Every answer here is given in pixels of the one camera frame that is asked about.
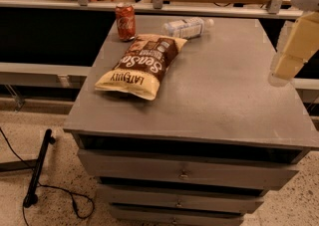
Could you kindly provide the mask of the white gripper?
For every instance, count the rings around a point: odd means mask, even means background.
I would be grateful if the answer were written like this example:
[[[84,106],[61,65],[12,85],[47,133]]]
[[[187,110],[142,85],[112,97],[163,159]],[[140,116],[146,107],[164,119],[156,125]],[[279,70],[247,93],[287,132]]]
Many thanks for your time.
[[[319,50],[319,0],[291,0],[303,14],[281,31],[277,52],[270,64],[268,82],[274,87],[287,85]]]

